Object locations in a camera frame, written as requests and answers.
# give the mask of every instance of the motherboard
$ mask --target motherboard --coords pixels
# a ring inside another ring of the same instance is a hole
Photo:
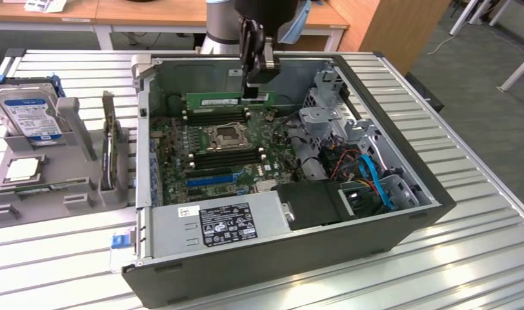
[[[276,130],[287,115],[273,102],[272,94],[255,101],[236,93],[188,94],[180,117],[151,119],[163,205],[264,192],[304,179],[291,137]]]

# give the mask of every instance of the blue pcie slot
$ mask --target blue pcie slot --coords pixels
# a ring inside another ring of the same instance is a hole
[[[223,183],[235,183],[236,181],[237,181],[237,177],[231,174],[227,176],[212,176],[209,178],[187,180],[185,186],[187,187],[205,186],[205,185],[215,185]]]

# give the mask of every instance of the gray carpet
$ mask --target gray carpet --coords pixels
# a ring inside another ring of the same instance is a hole
[[[442,117],[524,201],[524,77],[508,93],[496,88],[524,62],[524,47],[517,45],[521,51],[498,39],[494,34],[512,41],[493,28],[466,25],[460,35],[428,56],[449,38],[454,19],[448,17],[449,12],[434,29],[412,73],[445,104]],[[112,34],[113,46],[144,49],[156,37],[147,34],[137,38],[141,45],[129,46],[123,34]],[[189,49],[192,42],[192,36],[163,34],[152,49]],[[8,36],[7,31],[0,31],[0,62],[9,47],[99,48],[92,33],[12,32]]]

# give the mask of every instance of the power supply label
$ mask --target power supply label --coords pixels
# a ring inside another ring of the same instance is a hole
[[[32,140],[53,140],[61,137],[55,118],[48,115],[48,103],[44,99],[5,100],[9,117]]]
[[[199,210],[207,247],[257,238],[248,203]]]

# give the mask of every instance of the wooden cabinet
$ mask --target wooden cabinet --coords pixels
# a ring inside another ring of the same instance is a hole
[[[349,23],[338,51],[381,52],[405,74],[449,0],[328,0]]]

